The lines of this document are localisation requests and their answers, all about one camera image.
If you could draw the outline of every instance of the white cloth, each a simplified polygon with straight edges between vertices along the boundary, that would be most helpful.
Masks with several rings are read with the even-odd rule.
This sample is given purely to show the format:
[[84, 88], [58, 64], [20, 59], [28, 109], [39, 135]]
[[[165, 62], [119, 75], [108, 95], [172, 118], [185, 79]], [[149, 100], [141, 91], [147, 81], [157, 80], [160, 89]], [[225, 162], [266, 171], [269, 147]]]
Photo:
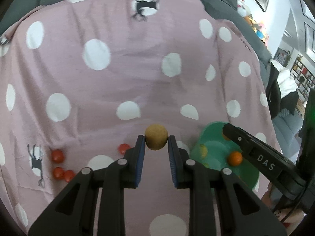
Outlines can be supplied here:
[[290, 70], [283, 67], [278, 61], [271, 59], [270, 62], [279, 71], [277, 82], [279, 84], [281, 99], [287, 96], [289, 93], [294, 92], [298, 86], [290, 74]]

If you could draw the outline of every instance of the cartoon print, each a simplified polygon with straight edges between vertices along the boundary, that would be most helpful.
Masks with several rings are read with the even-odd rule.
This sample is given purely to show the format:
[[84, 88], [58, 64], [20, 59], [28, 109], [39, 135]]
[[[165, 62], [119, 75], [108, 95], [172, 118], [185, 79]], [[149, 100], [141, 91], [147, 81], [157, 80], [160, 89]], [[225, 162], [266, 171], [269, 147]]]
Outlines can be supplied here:
[[147, 21], [149, 15], [155, 14], [159, 10], [160, 0], [135, 0], [133, 2], [133, 9], [136, 14], [132, 17], [136, 21]]
[[40, 146], [33, 145], [32, 152], [30, 150], [30, 145], [27, 145], [27, 150], [30, 156], [30, 166], [33, 173], [36, 176], [40, 176], [40, 180], [38, 181], [38, 185], [42, 188], [45, 188], [45, 181], [43, 179], [43, 167], [42, 167], [42, 160], [43, 160], [43, 153], [42, 148]]
[[281, 210], [277, 210], [273, 214], [276, 216], [276, 218], [279, 219], [279, 217], [281, 216]]

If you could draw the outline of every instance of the green object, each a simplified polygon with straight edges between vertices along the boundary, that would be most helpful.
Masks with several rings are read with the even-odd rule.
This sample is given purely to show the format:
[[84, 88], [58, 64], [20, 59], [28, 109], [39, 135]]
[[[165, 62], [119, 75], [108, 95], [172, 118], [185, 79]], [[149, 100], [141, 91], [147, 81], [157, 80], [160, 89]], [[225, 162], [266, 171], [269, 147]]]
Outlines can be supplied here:
[[226, 122], [213, 122], [206, 126], [190, 157], [210, 169], [230, 168], [250, 189], [254, 189], [258, 182], [258, 169], [246, 159], [236, 167], [230, 166], [226, 161], [231, 152], [242, 151], [236, 143], [223, 138], [222, 129], [225, 124]]

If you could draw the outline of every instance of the wall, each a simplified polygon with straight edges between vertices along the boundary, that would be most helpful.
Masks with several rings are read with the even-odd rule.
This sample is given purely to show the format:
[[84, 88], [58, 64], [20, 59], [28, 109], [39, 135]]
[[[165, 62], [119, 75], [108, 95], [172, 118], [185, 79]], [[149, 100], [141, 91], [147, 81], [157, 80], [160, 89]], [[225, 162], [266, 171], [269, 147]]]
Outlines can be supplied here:
[[285, 50], [285, 51], [289, 51], [290, 53], [292, 53], [292, 51], [293, 51], [293, 48], [292, 48], [289, 44], [287, 44], [286, 42], [284, 42], [284, 41], [281, 41], [281, 42], [280, 42], [279, 48], [280, 48], [280, 49], [283, 49], [283, 50]]
[[263, 12], [255, 0], [245, 0], [254, 20], [263, 21], [269, 34], [268, 49], [274, 57], [285, 31], [291, 5], [289, 0], [269, 0], [267, 11]]

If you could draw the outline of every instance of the yellow ball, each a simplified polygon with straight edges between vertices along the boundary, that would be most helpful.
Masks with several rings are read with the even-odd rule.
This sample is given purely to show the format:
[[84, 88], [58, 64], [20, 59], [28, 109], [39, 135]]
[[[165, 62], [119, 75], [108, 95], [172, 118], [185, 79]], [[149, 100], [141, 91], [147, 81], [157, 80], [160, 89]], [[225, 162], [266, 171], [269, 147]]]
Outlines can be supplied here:
[[206, 158], [207, 154], [208, 154], [207, 147], [205, 145], [200, 145], [200, 156], [201, 156], [201, 159]]
[[152, 124], [146, 128], [144, 136], [147, 147], [156, 151], [165, 146], [169, 133], [164, 126]]

